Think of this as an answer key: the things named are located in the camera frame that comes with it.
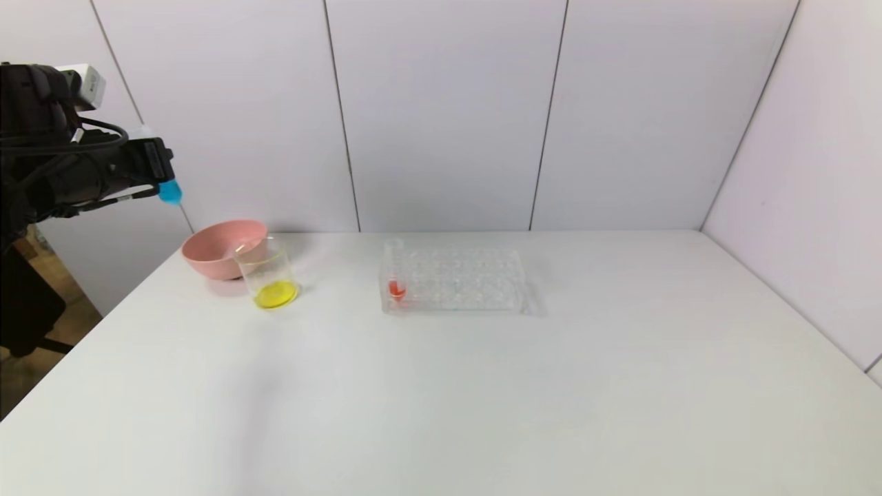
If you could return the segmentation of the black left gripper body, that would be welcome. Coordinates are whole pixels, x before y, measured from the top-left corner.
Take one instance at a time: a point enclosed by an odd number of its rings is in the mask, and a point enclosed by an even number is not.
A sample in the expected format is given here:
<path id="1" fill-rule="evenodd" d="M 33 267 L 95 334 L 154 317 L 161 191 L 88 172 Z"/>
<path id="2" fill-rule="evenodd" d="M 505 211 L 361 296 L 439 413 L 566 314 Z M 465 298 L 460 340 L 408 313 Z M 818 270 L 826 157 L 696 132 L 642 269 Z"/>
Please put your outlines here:
<path id="1" fill-rule="evenodd" d="M 77 154 L 75 202 L 104 201 L 126 189 L 147 187 L 147 197 L 176 204 L 173 151 L 161 138 L 130 139 L 118 147 Z"/>

